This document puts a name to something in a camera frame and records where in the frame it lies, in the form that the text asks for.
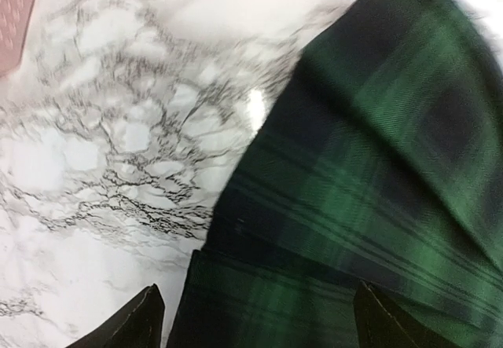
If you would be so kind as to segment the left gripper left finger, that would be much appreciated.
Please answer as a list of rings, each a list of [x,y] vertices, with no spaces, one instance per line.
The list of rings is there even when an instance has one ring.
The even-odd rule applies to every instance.
[[[157,348],[161,346],[164,301],[156,284],[128,303],[68,348]]]

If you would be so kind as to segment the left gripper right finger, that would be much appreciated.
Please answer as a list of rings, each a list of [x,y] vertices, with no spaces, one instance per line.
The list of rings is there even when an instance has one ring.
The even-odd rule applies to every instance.
[[[374,286],[361,282],[354,295],[358,344],[365,348],[455,348]]]

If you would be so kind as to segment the green plaid skirt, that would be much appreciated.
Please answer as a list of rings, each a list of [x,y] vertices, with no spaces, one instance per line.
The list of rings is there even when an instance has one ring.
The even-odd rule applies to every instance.
[[[502,73],[453,0],[357,0],[304,49],[193,252],[170,347],[360,347],[366,282],[502,344]]]

